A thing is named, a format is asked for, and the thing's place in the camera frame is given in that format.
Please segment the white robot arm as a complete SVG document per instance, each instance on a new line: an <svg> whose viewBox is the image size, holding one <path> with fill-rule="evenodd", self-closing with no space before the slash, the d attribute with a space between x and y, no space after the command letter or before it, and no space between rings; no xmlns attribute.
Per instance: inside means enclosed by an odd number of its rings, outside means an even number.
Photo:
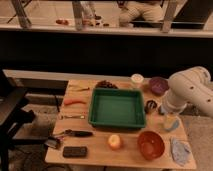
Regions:
<svg viewBox="0 0 213 171"><path fill-rule="evenodd" d="M210 72L201 66L172 74L169 90L162 98L160 111L164 114L181 113L190 102L207 116L213 118L213 90L208 87Z"/></svg>

